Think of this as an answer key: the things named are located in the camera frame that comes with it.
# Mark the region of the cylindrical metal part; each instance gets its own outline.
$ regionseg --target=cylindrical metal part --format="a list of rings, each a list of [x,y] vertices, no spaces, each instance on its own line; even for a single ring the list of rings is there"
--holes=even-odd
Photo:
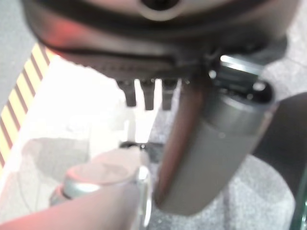
[[[165,146],[155,201],[165,212],[193,215],[218,195],[256,147],[276,105],[268,84],[248,95],[212,89],[200,96],[185,87]]]
[[[137,146],[102,153],[87,164],[70,168],[63,185],[53,192],[50,205],[55,206],[100,189],[120,189],[132,184],[140,192],[138,215],[133,229],[143,229],[148,225],[151,215],[152,181],[149,163],[146,151]]]

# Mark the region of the hazard tape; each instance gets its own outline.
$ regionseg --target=hazard tape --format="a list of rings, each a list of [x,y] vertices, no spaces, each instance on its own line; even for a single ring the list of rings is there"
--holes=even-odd
[[[0,116],[0,175],[53,54],[36,44]]]

